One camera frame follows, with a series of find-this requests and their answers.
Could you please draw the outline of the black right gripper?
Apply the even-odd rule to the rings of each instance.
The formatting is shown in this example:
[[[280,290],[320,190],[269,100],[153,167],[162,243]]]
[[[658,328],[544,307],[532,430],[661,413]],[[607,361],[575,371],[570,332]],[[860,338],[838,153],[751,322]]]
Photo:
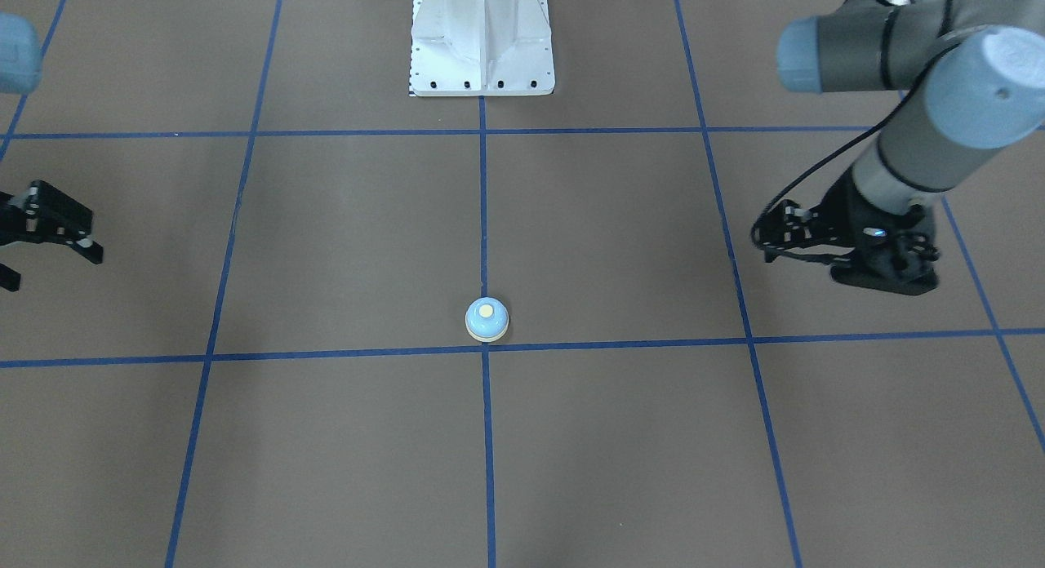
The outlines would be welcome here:
[[[104,249],[92,237],[93,211],[44,180],[34,180],[29,191],[1,193],[1,246],[36,243],[67,246],[93,264],[104,262]],[[21,288],[21,274],[0,264],[0,287]]]

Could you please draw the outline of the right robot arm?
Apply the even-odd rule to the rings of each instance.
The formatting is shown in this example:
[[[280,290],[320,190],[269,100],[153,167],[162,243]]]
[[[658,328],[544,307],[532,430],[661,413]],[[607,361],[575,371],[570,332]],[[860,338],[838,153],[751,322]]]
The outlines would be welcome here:
[[[41,82],[42,45],[34,25],[14,14],[1,15],[1,88],[29,95]],[[93,211],[45,180],[31,181],[18,195],[1,195],[1,245],[55,244],[102,264],[104,249],[92,237]]]

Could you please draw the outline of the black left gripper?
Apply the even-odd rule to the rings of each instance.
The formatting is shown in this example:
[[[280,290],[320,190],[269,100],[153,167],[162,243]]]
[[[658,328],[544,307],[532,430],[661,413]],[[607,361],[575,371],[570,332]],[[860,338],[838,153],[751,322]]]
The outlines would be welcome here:
[[[838,178],[811,208],[788,195],[795,178],[763,210],[763,260],[825,264],[833,282],[895,295],[925,295],[940,285],[936,219],[929,202],[914,200],[899,215],[860,193],[851,176]]]

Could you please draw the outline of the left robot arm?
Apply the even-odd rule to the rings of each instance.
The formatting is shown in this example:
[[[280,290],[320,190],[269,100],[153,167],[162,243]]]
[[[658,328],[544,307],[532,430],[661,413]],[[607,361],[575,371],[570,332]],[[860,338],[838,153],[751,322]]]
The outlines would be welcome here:
[[[902,92],[811,208],[781,191],[751,244],[770,264],[825,264],[837,284],[896,295],[936,289],[934,207],[1043,124],[1044,0],[844,0],[792,21],[776,70],[787,91]]]

